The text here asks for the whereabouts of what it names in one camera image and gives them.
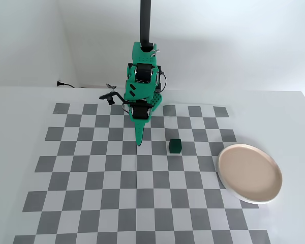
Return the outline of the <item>green gripper black motor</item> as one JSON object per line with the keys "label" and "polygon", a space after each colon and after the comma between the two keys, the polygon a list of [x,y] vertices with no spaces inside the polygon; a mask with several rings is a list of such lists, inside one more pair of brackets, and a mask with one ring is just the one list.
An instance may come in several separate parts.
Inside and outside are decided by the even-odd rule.
{"label": "green gripper black motor", "polygon": [[146,100],[133,100],[128,102],[128,106],[130,119],[135,123],[136,144],[140,146],[145,125],[151,118],[153,105]]}

